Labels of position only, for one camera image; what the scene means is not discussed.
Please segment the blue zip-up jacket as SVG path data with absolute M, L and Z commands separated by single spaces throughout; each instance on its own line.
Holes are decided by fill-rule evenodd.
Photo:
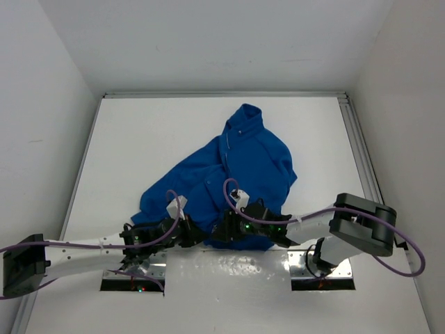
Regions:
M 269 210 L 281 212 L 297 180 L 288 147 L 264 127 L 261 109 L 242 104 L 227 120 L 222 134 L 195 151 L 146 190 L 134 224 L 154 223 L 168 217 L 166 192 L 187 199 L 185 212 L 210 233 L 221 222 L 228 204 L 223 183 L 233 178 L 251 200 L 262 199 Z

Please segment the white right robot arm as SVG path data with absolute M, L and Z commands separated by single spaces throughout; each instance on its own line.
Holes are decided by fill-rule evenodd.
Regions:
M 361 253 L 374 257 L 393 253 L 396 212 L 385 205 L 340 193 L 332 205 L 298 218 L 276 214 L 262 199 L 248 202 L 243 191 L 230 196 L 235 202 L 213 228 L 211 240 L 229 244 L 249 236 L 264 237 L 283 248 L 314 240 L 305 260 L 314 277 L 326 277 L 342 261 Z

